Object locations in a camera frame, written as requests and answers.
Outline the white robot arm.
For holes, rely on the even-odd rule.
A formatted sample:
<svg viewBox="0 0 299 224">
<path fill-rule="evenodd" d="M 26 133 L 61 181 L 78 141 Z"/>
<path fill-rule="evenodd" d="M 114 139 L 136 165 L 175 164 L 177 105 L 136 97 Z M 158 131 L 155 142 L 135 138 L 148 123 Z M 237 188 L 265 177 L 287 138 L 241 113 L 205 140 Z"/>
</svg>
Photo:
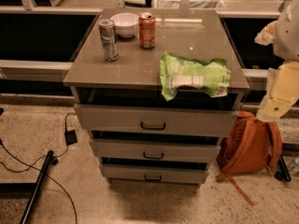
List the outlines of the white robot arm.
<svg viewBox="0 0 299 224">
<path fill-rule="evenodd" d="M 299 0 L 284 7 L 277 21 L 268 23 L 254 41 L 273 45 L 273 52 L 284 63 L 267 72 L 266 95 L 256 117 L 270 122 L 280 119 L 299 100 Z"/>
</svg>

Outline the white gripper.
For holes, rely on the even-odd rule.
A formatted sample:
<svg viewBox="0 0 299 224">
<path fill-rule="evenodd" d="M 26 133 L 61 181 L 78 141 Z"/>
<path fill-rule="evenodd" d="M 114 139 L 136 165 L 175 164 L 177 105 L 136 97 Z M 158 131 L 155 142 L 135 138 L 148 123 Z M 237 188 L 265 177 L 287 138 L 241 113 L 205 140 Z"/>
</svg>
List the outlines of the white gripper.
<svg viewBox="0 0 299 224">
<path fill-rule="evenodd" d="M 273 43 L 277 21 L 268 23 L 254 42 L 268 46 Z M 276 71 L 270 99 L 263 99 L 256 113 L 256 118 L 263 122 L 272 122 L 284 116 L 299 99 L 299 62 L 287 62 Z"/>
</svg>

